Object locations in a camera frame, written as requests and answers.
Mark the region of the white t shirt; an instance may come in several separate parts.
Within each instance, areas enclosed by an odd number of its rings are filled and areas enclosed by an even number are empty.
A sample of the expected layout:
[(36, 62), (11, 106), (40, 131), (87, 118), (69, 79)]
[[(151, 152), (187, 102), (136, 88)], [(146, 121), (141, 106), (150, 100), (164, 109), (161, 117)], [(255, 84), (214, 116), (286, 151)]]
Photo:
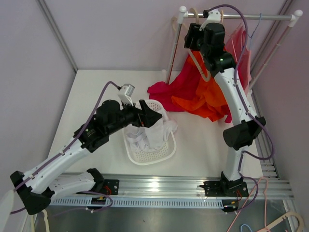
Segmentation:
[(150, 128), (131, 125), (125, 128), (125, 137), (132, 151), (156, 152), (164, 146), (171, 132), (177, 130), (176, 121), (169, 119), (166, 110), (161, 109), (158, 112), (162, 118)]

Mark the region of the beige hanger of orange shirt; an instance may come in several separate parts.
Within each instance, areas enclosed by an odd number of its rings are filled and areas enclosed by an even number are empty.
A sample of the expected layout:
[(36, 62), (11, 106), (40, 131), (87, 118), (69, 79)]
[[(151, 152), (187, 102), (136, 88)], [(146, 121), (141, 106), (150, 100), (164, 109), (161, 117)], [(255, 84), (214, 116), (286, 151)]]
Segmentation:
[(202, 55), (199, 53), (198, 55), (195, 55), (191, 50), (188, 51), (189, 52), (189, 56), (192, 59), (193, 63), (195, 64), (197, 70), (199, 71), (202, 79), (205, 82), (210, 81), (211, 79), (211, 73), (204, 67), (204, 65), (201, 64), (201, 62), (203, 61)]

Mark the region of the orange t shirt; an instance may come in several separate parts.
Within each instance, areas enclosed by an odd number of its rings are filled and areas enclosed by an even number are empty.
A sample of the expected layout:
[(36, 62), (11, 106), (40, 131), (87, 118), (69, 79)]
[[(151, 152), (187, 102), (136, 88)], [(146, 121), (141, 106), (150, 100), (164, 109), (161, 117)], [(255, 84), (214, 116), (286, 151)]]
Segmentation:
[(209, 118), (212, 122), (225, 118), (225, 123), (231, 123), (232, 116), (229, 107), (212, 75), (210, 81), (205, 82), (189, 55), (187, 61), (196, 72), (195, 77), (198, 78), (198, 85), (194, 88), (195, 94), (191, 100), (173, 95), (172, 103), (189, 113)]

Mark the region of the beige hanger of white shirt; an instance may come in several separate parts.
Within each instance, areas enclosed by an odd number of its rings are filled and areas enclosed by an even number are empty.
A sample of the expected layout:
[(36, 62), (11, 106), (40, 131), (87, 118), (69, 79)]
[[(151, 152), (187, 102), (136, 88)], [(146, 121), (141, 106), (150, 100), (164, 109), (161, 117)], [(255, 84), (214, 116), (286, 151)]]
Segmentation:
[[(195, 18), (195, 23), (199, 24), (199, 16), (198, 16), (198, 12), (197, 12), (196, 8), (190, 8), (189, 13), (193, 14), (193, 16)], [(174, 32), (176, 31), (176, 23), (177, 23), (177, 17), (173, 16), (171, 18), (171, 26), (172, 26), (172, 30)]]

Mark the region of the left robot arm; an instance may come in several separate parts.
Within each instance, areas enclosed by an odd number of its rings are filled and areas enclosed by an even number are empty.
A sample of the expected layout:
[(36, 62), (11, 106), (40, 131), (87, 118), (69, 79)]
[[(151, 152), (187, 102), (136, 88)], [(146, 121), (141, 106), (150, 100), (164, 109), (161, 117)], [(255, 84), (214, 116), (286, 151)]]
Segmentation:
[(83, 124), (55, 156), (27, 172), (15, 171), (10, 179), (29, 215), (44, 210), (52, 201), (75, 193), (104, 193), (105, 179), (96, 169), (60, 180), (58, 177), (77, 161), (94, 153), (109, 141), (110, 135), (128, 125), (152, 127), (162, 119), (159, 112), (152, 110), (144, 100), (135, 105), (120, 105), (107, 100)]

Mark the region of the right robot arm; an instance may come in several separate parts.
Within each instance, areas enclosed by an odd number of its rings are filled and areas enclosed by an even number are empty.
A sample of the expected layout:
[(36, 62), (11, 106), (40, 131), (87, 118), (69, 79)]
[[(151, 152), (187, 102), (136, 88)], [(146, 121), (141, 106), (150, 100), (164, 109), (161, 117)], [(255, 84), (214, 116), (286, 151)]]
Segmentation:
[(220, 87), (229, 107), (233, 126), (224, 130), (224, 141), (229, 147), (226, 167), (220, 179), (220, 191), (232, 195), (243, 182), (241, 163), (246, 148), (252, 145), (266, 124), (251, 108), (239, 80), (233, 56), (225, 51), (225, 28), (220, 23), (201, 25), (191, 23), (184, 39), (184, 47), (198, 51), (206, 69)]

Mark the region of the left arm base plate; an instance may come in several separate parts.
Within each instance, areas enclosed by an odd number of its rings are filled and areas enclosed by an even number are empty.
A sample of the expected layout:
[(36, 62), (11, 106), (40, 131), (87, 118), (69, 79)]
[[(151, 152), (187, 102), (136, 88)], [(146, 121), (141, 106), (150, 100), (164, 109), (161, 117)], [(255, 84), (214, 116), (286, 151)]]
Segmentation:
[(117, 179), (105, 179), (102, 185), (89, 190), (87, 194), (93, 195), (93, 197), (91, 197), (91, 203), (88, 208), (93, 211), (110, 208), (112, 202), (107, 196), (118, 195), (119, 183), (120, 181)]

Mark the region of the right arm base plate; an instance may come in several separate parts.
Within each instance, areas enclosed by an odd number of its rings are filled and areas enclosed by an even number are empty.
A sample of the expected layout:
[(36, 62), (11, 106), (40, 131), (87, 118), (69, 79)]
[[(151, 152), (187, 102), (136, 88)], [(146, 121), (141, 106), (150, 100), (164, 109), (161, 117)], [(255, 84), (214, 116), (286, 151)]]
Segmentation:
[(235, 212), (239, 209), (239, 202), (249, 196), (247, 184), (240, 178), (235, 181), (205, 181), (200, 188), (204, 189), (206, 197), (230, 197), (233, 200), (222, 200), (222, 211)]

